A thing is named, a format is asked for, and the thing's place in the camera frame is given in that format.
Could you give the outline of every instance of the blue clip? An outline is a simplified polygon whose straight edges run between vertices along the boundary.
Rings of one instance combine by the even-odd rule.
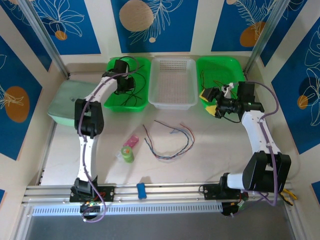
[[[141,199],[146,199],[147,198],[147,193],[146,193],[146,186],[145,184],[142,183],[138,183],[136,185],[136,188],[138,189],[138,198]]]

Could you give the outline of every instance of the white perforated tray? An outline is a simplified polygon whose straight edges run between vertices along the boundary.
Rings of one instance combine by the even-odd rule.
[[[156,57],[151,63],[148,100],[158,109],[188,110],[198,102],[196,62]]]

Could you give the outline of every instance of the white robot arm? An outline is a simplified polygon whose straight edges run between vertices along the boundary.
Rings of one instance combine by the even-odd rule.
[[[98,186],[96,172],[97,142],[104,129],[101,104],[112,93],[121,94],[134,89],[134,79],[128,77],[128,71],[129,65],[127,62],[116,60],[114,68],[102,75],[100,83],[93,92],[85,99],[77,99],[75,102],[74,127],[78,131],[80,140],[80,166],[74,186],[71,188],[73,202],[96,196],[90,181],[95,187]]]
[[[242,173],[225,173],[212,195],[219,195],[217,192],[225,190],[231,193],[230,189],[264,193],[273,193],[277,189],[280,193],[287,180],[291,159],[288,155],[281,154],[272,139],[264,118],[265,110],[260,102],[255,102],[255,83],[239,82],[237,99],[227,98],[229,87],[232,88],[233,85],[226,85],[222,89],[206,88],[200,97],[208,102],[216,100],[215,111],[210,112],[216,118],[224,118],[226,113],[238,114],[251,143],[252,157]],[[267,166],[276,170],[277,187],[275,187],[274,171],[266,170]]]

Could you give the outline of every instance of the metal rail vent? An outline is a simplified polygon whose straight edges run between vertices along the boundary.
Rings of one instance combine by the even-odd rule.
[[[74,216],[79,215],[79,205],[36,206],[33,216]],[[112,204],[107,206],[107,215],[128,214],[179,214],[222,212],[221,202],[171,203],[171,204]]]

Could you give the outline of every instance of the electrical wire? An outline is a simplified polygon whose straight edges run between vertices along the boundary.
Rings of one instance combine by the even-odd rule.
[[[142,125],[143,128],[144,128],[144,130],[145,130],[145,132],[146,132],[147,138],[148,138],[148,140],[149,140],[150,143],[147,141],[146,138],[144,138],[144,141],[145,141],[146,144],[149,146],[151,152],[153,153],[153,155],[154,155],[156,158],[158,158],[158,159],[163,159],[163,160],[171,160],[171,159],[173,159],[173,158],[176,158],[177,156],[180,156],[180,155],[182,155],[182,154],[185,154],[187,151],[189,151],[189,150],[193,147],[196,139],[195,139],[195,136],[194,136],[193,132],[192,132],[187,126],[184,126],[183,124],[180,123],[180,125],[181,125],[182,127],[186,128],[186,129],[190,132],[190,134],[192,135],[192,137],[190,136],[190,134],[189,134],[187,131],[185,131],[185,130],[183,130],[183,129],[179,129],[179,128],[176,128],[176,127],[171,127],[171,126],[169,126],[169,125],[167,125],[167,124],[164,124],[164,123],[162,123],[162,122],[160,122],[160,121],[157,121],[157,120],[154,120],[154,121],[157,122],[157,123],[159,123],[159,124],[162,124],[162,125],[166,126],[167,128],[171,128],[171,129],[173,129],[173,130],[177,130],[177,131],[183,133],[183,134],[187,137],[187,143],[186,143],[186,145],[185,145],[178,153],[176,153],[176,154],[174,154],[174,155],[172,155],[172,156],[161,156],[161,155],[158,155],[158,154],[155,153],[154,146],[153,146],[152,140],[151,140],[151,138],[150,138],[150,136],[149,136],[148,130],[147,130],[147,128],[146,128],[145,125]]]
[[[139,94],[139,93],[146,87],[147,80],[146,80],[145,76],[143,76],[143,75],[140,74],[139,72],[135,72],[134,74],[140,75],[140,76],[143,78],[143,80],[144,80],[144,84],[143,84],[142,88],[141,88],[140,90],[138,90],[136,93],[134,93],[134,91],[135,91],[136,89],[134,89],[133,91],[131,91],[131,94],[130,94],[130,93],[127,93],[127,94],[129,94],[130,96],[129,96],[123,103],[121,103],[121,106],[122,106],[122,105],[126,105],[126,104],[128,103],[128,101],[129,101],[132,97],[135,97],[135,104],[134,104],[134,106],[137,105],[137,98],[142,100],[142,98],[139,97],[139,96],[137,96],[137,94]]]
[[[253,207],[253,206],[256,205],[257,203],[261,202],[263,199],[267,198],[267,197],[269,196],[269,193],[267,192],[265,195],[263,195],[263,194],[261,193],[261,195],[262,195],[262,197],[259,198],[257,201],[254,201],[253,203],[251,203],[251,204],[250,204],[249,206],[247,206],[246,208],[244,208],[244,209],[242,209],[242,210],[240,210],[240,211],[238,211],[238,212],[236,212],[236,213],[233,213],[231,216],[234,217],[234,216],[242,213],[244,210],[247,210],[247,209]]]
[[[81,116],[80,116],[80,120],[79,120],[79,126],[78,126],[78,134],[80,137],[83,138],[83,151],[82,151],[82,165],[83,165],[83,169],[84,169],[84,173],[88,179],[88,182],[90,184],[90,186],[92,187],[92,189],[94,190],[94,192],[97,194],[97,196],[99,197],[99,199],[101,200],[102,202],[102,205],[103,205],[103,214],[100,216],[100,218],[94,220],[88,220],[85,218],[85,212],[88,212],[88,211],[83,211],[82,213],[82,218],[83,218],[83,221],[87,222],[87,223],[97,223],[99,221],[101,221],[104,217],[105,217],[105,214],[107,212],[107,206],[106,206],[106,203],[104,201],[104,198],[101,196],[101,194],[99,193],[99,191],[97,190],[97,188],[95,187],[94,183],[92,182],[92,179],[89,175],[89,172],[87,170],[87,166],[86,166],[86,162],[85,162],[85,153],[86,153],[86,146],[87,146],[87,136],[83,135],[82,134],[82,131],[81,131],[81,126],[82,126],[82,123],[83,123],[83,120],[84,120],[84,116],[85,116],[85,113],[86,113],[86,110],[91,102],[91,100],[97,95],[97,93],[100,91],[100,89],[107,83],[109,82],[110,80],[116,78],[116,77],[120,77],[120,76],[125,76],[125,75],[131,75],[131,74],[134,74],[138,71],[139,69],[139,62],[137,59],[135,59],[134,57],[132,56],[123,56],[123,57],[120,57],[119,60],[123,59],[123,58],[131,58],[133,59],[135,62],[136,62],[136,69],[133,70],[132,72],[123,72],[123,73],[117,73],[109,78],[107,77],[103,77],[103,79],[105,79],[105,81],[103,81],[97,88],[96,90],[94,91],[94,93],[92,94],[92,96],[87,100],[87,102],[85,103],[84,107],[83,107],[83,110],[82,110],[82,113],[81,113]]]
[[[262,198],[264,198],[271,206],[276,206],[277,205],[277,200],[278,200],[278,176],[277,176],[277,165],[276,165],[276,157],[275,154],[273,152],[270,140],[268,138],[268,134],[265,130],[265,127],[263,125],[263,119],[265,119],[267,116],[271,116],[273,114],[275,114],[276,112],[278,112],[279,110],[279,100],[276,96],[276,94],[271,90],[271,88],[269,88],[268,86],[266,86],[265,84],[261,83],[261,82],[257,82],[257,81],[248,81],[248,83],[253,83],[253,84],[258,84],[262,87],[264,87],[265,89],[267,89],[273,96],[274,100],[275,100],[275,104],[276,104],[276,108],[274,111],[269,112],[269,113],[265,113],[260,119],[259,119],[259,125],[260,128],[262,130],[262,134],[265,138],[266,141],[266,145],[268,146],[270,155],[271,155],[271,161],[272,161],[272,167],[273,167],[273,183],[274,183],[274,199],[273,202],[271,202],[267,197],[263,196],[262,193],[259,193]]]
[[[232,120],[232,119],[230,119],[230,118],[227,118],[226,116],[223,116],[223,118],[226,119],[226,120],[228,120],[228,121],[230,121],[230,122],[232,122],[232,123],[234,123],[234,124],[239,124],[239,123],[241,123],[241,120],[239,120],[239,121],[234,121],[234,120]]]
[[[202,71],[200,72],[200,78],[201,78],[201,76],[202,76],[201,87],[202,87],[202,90],[203,90],[203,89],[205,89],[205,72],[204,72],[204,70],[202,70]],[[220,82],[220,81],[218,81],[218,80],[213,80],[213,82],[214,82],[219,88],[222,88],[222,87],[225,85],[225,84],[223,84],[222,82]],[[234,99],[237,98],[237,97],[236,97],[236,93],[235,93],[234,91],[230,90],[230,93],[231,93],[231,95],[232,95],[232,97],[233,97]]]
[[[204,185],[200,185],[199,189],[198,189],[198,192],[201,193],[201,194],[205,194],[205,191],[203,189],[204,189]]]

